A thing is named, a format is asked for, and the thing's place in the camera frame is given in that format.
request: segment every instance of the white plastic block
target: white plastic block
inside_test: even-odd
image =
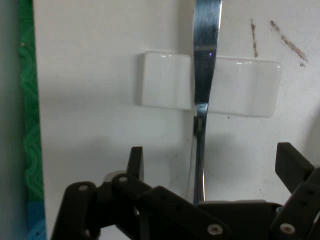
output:
[[[217,57],[209,112],[271,117],[276,108],[281,64],[275,61]],[[194,74],[189,55],[147,52],[141,104],[191,110]]]

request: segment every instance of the blue fabric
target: blue fabric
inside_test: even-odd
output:
[[[27,240],[46,240],[46,221],[44,219],[38,221],[28,234]]]
[[[45,203],[44,201],[28,202],[28,224],[31,230],[40,220],[45,219]]]

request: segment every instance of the white wall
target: white wall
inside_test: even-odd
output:
[[[0,235],[27,239],[17,0],[0,0]]]

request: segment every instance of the metal spatula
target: metal spatula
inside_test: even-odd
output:
[[[196,0],[193,16],[194,109],[187,199],[205,200],[205,137],[209,97],[215,71],[222,0]]]

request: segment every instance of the green fabric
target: green fabric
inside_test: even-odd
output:
[[[20,84],[24,96],[25,138],[23,149],[27,169],[25,183],[28,187],[29,201],[44,200],[42,175],[42,155],[39,121],[39,100],[36,68],[35,28],[33,4],[31,0],[19,1],[21,58]]]

